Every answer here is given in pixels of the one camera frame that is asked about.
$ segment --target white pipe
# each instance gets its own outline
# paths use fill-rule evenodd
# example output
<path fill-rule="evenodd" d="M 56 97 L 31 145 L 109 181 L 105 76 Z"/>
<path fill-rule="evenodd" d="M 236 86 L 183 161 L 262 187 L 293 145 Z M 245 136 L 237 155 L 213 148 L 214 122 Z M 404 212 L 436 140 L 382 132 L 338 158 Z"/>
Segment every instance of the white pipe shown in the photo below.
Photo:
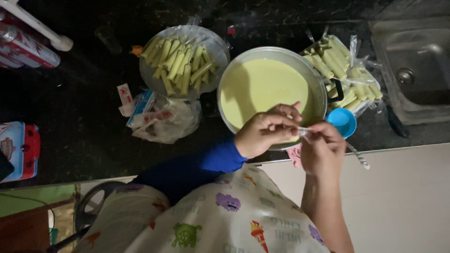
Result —
<path fill-rule="evenodd" d="M 0 0 L 0 6 L 50 39 L 51 45 L 55 49 L 60 51 L 69 51 L 72 49 L 73 41 L 71 39 L 64 35 L 56 34 L 48 26 L 41 23 L 38 19 L 33 17 L 33 15 L 17 5 L 17 2 L 18 0 Z"/>

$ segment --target cable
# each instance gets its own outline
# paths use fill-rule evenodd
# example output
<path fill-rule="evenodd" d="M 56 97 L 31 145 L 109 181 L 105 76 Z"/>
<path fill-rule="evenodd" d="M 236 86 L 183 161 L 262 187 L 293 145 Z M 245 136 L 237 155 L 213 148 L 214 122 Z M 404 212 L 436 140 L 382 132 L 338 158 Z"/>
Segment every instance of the cable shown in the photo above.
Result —
<path fill-rule="evenodd" d="M 26 198 L 26 197 L 13 196 L 13 195 L 3 194 L 3 193 L 0 193 L 0 196 L 6 196 L 6 197 L 11 197 L 11 198 L 17 198 L 17 199 L 25 199 L 25 200 L 33 200 L 33 201 L 39 202 L 39 203 L 41 203 L 41 204 L 44 204 L 44 206 L 48 206 L 47 203 L 45 203 L 45 202 L 42 201 L 42 200 L 38 200 L 38 199 L 32 199 L 32 198 Z M 52 211 L 52 214 L 53 214 L 53 226 L 52 226 L 52 230 L 50 230 L 49 235 L 52 234 L 53 229 L 55 228 L 55 221 L 56 221 L 55 212 L 54 212 L 53 209 L 51 209 L 51 208 L 50 208 L 50 211 Z"/>

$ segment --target pink cloth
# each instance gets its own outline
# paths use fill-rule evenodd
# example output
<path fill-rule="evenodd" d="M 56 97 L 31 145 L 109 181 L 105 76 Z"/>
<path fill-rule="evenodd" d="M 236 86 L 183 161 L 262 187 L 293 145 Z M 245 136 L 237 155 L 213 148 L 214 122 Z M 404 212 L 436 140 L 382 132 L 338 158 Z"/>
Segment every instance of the pink cloth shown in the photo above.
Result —
<path fill-rule="evenodd" d="M 302 153 L 302 145 L 301 144 L 287 149 L 286 152 L 288 153 L 289 158 L 294 163 L 294 167 L 296 167 L 296 168 L 302 167 L 302 161 L 300 159 L 300 154 Z"/>

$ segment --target stainless steel sink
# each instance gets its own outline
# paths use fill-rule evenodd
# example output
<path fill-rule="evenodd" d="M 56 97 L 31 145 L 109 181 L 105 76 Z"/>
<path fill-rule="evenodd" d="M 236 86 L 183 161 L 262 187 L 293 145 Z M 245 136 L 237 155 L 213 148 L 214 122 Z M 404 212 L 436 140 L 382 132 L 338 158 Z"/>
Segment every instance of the stainless steel sink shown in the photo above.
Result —
<path fill-rule="evenodd" d="M 450 120 L 450 17 L 369 24 L 399 119 L 404 124 Z"/>

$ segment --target yellow batter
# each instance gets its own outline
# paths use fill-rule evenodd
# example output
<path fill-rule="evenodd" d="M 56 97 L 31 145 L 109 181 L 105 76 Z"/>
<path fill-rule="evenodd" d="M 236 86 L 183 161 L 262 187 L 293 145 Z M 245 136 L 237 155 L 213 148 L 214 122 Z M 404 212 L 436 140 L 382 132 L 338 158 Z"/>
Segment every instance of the yellow batter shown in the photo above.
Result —
<path fill-rule="evenodd" d="M 257 112 L 265 112 L 277 104 L 301 101 L 303 113 L 310 107 L 308 84 L 291 66 L 276 60 L 253 60 L 235 68 L 225 76 L 220 94 L 226 119 L 239 130 Z M 310 108 L 302 114 L 310 117 Z"/>

